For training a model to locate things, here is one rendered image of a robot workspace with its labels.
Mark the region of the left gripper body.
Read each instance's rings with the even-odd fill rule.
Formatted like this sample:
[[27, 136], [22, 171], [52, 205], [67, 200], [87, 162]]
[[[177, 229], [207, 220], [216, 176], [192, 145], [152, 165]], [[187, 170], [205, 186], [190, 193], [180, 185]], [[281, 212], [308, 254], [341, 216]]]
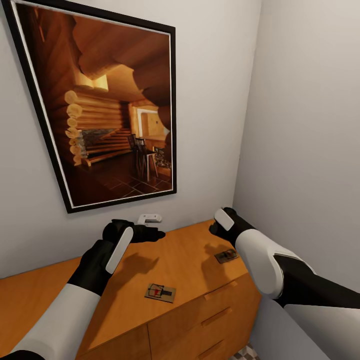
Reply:
[[138, 225], [141, 230], [141, 236], [136, 243], [143, 243], [143, 242], [156, 242], [158, 241], [158, 227], [148, 227], [144, 225]]

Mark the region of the mousetrap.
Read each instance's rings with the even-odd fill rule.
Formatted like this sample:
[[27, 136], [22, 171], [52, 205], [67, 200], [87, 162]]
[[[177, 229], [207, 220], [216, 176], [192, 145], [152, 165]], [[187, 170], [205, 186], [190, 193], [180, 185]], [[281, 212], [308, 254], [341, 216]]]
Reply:
[[230, 249], [214, 255], [220, 264], [232, 261], [240, 256], [235, 252], [234, 249]]
[[145, 298], [174, 303], [176, 288], [150, 283], [145, 293]]

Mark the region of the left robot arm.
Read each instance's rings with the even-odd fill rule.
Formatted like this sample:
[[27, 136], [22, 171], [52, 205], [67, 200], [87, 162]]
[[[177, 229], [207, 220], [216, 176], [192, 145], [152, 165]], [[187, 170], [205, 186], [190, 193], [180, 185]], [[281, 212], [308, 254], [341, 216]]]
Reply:
[[137, 225], [112, 219], [46, 312], [0, 360], [75, 360], [96, 307], [130, 243], [156, 242], [166, 236], [158, 214], [141, 214]]

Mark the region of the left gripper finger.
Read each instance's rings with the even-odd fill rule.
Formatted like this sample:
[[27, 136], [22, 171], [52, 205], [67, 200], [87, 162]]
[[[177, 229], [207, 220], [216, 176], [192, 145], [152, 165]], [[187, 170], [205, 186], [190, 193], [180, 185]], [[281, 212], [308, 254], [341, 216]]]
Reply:
[[166, 233], [162, 232], [162, 231], [158, 231], [157, 233], [157, 240], [162, 239], [166, 236]]

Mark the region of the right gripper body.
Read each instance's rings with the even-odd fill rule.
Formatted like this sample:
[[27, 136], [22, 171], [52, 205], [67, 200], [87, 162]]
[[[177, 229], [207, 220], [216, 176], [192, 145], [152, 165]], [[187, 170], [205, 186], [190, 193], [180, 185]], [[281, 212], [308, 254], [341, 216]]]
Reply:
[[217, 237], [220, 237], [220, 238], [222, 238], [222, 239], [224, 239], [224, 240], [228, 240], [228, 238], [223, 234], [223, 233], [221, 233], [220, 232], [220, 230], [218, 229], [218, 224], [217, 224], [217, 222], [215, 222], [212, 226], [211, 226], [211, 228], [210, 228], [210, 233], [211, 234], [213, 234], [213, 235], [215, 235], [215, 236], [217, 236]]

